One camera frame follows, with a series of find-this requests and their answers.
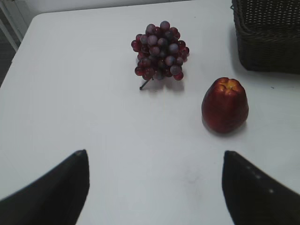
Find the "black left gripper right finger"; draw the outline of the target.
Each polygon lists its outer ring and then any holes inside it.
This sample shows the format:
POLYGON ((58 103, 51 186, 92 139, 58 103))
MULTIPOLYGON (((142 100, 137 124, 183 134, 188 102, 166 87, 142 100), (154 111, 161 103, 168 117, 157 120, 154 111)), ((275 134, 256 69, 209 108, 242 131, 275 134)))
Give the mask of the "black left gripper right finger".
POLYGON ((225 151, 222 190, 236 225, 300 223, 300 195, 235 151, 225 151))

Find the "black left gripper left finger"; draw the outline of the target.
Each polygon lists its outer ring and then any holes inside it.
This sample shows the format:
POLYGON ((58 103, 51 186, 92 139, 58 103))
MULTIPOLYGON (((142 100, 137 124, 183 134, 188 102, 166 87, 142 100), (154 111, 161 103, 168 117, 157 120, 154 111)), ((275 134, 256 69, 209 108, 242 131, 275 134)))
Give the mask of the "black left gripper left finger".
POLYGON ((75 225, 90 188, 86 150, 0 201, 2 225, 75 225))

